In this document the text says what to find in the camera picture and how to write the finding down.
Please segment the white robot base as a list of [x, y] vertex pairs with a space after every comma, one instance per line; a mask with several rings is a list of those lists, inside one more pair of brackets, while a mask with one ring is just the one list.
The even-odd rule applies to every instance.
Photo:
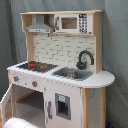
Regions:
[[10, 118], [3, 126], [3, 128], [38, 128], [37, 126], [27, 122], [21, 118]]

